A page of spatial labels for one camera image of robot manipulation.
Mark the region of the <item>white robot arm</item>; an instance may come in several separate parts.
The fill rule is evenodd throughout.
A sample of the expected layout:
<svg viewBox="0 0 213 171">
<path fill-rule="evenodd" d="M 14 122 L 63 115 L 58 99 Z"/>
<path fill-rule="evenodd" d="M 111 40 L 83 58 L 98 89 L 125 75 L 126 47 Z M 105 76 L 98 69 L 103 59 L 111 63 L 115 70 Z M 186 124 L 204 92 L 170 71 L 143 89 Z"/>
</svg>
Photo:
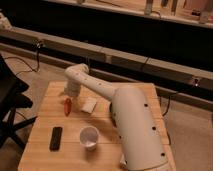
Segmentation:
<svg viewBox="0 0 213 171">
<path fill-rule="evenodd" d="M 86 64 L 68 67 L 65 92 L 77 97 L 85 86 L 111 102 L 127 170 L 171 171 L 144 92 L 133 85 L 116 87 L 88 72 Z"/>
</svg>

